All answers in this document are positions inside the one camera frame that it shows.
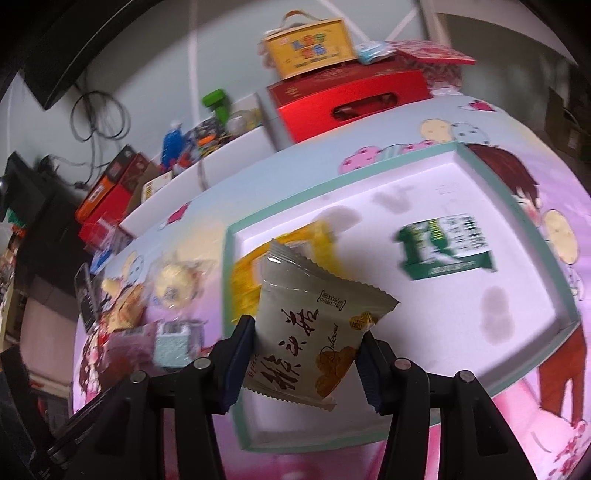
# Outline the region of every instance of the brown strap handle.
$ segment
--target brown strap handle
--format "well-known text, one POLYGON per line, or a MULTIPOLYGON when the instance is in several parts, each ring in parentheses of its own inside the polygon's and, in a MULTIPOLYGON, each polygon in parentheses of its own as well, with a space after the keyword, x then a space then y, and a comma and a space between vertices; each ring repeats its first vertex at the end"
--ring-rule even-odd
POLYGON ((317 22, 322 22, 323 20, 325 20, 325 18, 317 18, 314 15, 310 15, 309 13, 304 12, 303 10, 291 10, 287 12, 285 15, 283 15, 283 20, 281 20, 281 25, 279 25, 278 30, 284 30, 285 22, 289 17, 292 17, 293 15, 303 15, 304 17, 308 17, 310 20, 315 20, 317 22))

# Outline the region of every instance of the white snack wrapper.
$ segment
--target white snack wrapper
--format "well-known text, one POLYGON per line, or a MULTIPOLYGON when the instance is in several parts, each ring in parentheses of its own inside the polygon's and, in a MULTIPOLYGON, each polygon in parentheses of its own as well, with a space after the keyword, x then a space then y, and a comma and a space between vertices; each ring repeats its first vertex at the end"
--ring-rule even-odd
POLYGON ((398 300, 336 277, 273 240, 261 265, 255 347, 244 387, 332 410, 330 393, 353 364, 365 332, 398 300))

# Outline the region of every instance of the metal screw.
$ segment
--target metal screw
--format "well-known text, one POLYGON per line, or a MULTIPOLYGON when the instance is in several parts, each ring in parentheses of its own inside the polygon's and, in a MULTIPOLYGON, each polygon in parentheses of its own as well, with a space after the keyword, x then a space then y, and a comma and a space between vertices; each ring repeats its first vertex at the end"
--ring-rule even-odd
POLYGON ((137 372, 133 372, 130 376, 129 379, 131 380, 132 383, 142 383, 145 379, 146 379, 146 372, 142 371, 142 370, 138 370, 137 372))
POLYGON ((212 361, 209 358, 205 358, 204 356, 197 358, 197 360, 195 360, 193 362, 193 366, 197 370, 205 370, 211 364, 212 364, 212 361))
POLYGON ((410 362, 410 360, 408 360, 406 358, 397 358, 394 361, 394 366, 396 368, 398 368, 399 370, 408 370, 411 365, 412 365, 412 363, 410 362))
POLYGON ((460 375, 460 378, 466 383, 473 382, 476 378, 474 374, 469 370, 462 370, 461 372, 459 372, 458 375, 460 375))

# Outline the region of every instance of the yellow gift box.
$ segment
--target yellow gift box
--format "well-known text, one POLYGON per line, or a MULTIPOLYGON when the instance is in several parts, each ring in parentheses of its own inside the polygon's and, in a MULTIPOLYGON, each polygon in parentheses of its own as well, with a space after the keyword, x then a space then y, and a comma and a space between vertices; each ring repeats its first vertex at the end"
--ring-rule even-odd
POLYGON ((287 12, 278 31, 263 41, 283 80, 357 58, 342 18, 320 20, 301 10, 287 12), (316 22, 285 29, 292 15, 304 15, 316 22))

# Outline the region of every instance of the white wall line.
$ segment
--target white wall line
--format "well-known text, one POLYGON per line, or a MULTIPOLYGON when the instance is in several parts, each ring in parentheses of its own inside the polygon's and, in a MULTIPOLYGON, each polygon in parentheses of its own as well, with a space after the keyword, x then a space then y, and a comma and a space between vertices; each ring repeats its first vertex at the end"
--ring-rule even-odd
POLYGON ((344 12, 338 9, 330 0, 317 0, 318 3, 324 5, 328 10, 334 13, 337 17, 344 19, 348 29, 354 32, 362 41, 369 41, 369 37, 349 18, 344 12))
POLYGON ((411 21, 413 21, 414 17, 417 16, 417 13, 418 13, 418 8, 414 7, 409 13, 407 13, 407 16, 404 17, 398 25, 396 25, 396 28, 394 28, 394 30, 392 30, 392 33, 386 37, 386 40, 388 40, 388 41, 395 40, 396 37, 402 33, 402 30, 404 30, 404 28, 411 21))
POLYGON ((193 125, 195 127, 201 123, 201 114, 199 113, 199 87, 197 84, 197 0, 189 0, 189 93, 191 95, 191 113, 193 115, 193 125))
POLYGON ((8 158, 12 153, 12 149, 10 147, 10 109, 12 107, 12 90, 14 87, 14 79, 10 82, 10 87, 8 87, 8 106, 6 108, 6 157, 8 158))

